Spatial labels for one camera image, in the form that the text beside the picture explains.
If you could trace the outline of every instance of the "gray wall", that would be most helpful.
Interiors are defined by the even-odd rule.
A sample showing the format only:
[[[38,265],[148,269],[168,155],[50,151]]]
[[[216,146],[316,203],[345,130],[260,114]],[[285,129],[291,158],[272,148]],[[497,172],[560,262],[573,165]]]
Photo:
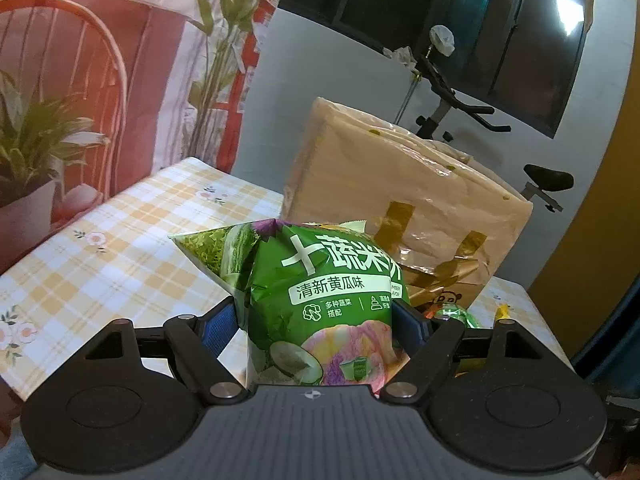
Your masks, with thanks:
[[[549,212],[537,199],[527,227],[498,275],[528,287],[574,217],[598,169],[616,123],[634,44],[636,0],[596,0],[580,67],[554,139],[497,110],[495,124],[511,133],[485,130],[452,110],[446,129],[452,146],[471,153],[516,189],[522,168],[538,164],[574,174],[575,187],[554,194],[564,206]],[[410,84],[404,67],[332,30],[278,10],[262,46],[248,94],[238,161],[233,174],[282,192],[303,139],[306,115],[316,96],[393,120]],[[475,99],[460,94],[466,102]],[[418,115],[430,115],[437,97],[421,82],[401,121],[415,131]]]

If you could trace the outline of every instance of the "flower pot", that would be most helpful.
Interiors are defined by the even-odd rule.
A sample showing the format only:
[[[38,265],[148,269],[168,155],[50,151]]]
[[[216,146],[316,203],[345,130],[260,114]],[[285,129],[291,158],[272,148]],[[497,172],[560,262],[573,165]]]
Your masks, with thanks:
[[[0,274],[49,234],[55,190],[56,183],[50,180],[0,208]]]

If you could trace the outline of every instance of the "tablecloth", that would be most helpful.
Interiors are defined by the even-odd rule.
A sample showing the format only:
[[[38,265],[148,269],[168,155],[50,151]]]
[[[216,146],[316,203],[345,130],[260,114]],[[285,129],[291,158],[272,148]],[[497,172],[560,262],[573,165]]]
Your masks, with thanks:
[[[161,326],[201,315],[226,292],[167,238],[276,217],[282,196],[187,158],[111,198],[0,276],[0,374],[23,399],[110,320]],[[566,361],[519,286],[493,278],[472,305],[492,326],[501,303]],[[246,337],[236,334],[220,361],[240,380]],[[166,371],[163,362],[145,361]]]

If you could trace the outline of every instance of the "checkered tablecloth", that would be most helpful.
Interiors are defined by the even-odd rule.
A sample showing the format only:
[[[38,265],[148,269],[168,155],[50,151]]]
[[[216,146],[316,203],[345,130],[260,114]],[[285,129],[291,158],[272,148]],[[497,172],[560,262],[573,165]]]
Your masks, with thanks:
[[[111,198],[0,276],[2,378],[26,399],[112,319],[161,326],[177,314],[204,314],[226,292],[167,235],[273,218],[281,201],[195,158]],[[509,303],[514,319],[566,359],[521,287],[494,278],[471,309],[483,326],[492,326],[500,303]],[[243,332],[220,361],[244,379]],[[158,360],[145,365],[167,371]]]

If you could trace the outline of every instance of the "bike seat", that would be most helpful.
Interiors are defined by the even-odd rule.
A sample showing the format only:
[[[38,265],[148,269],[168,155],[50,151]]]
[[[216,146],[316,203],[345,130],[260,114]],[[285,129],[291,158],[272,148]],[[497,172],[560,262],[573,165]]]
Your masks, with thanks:
[[[527,164],[524,171],[542,191],[564,191],[574,186],[574,176],[565,171],[550,170]]]

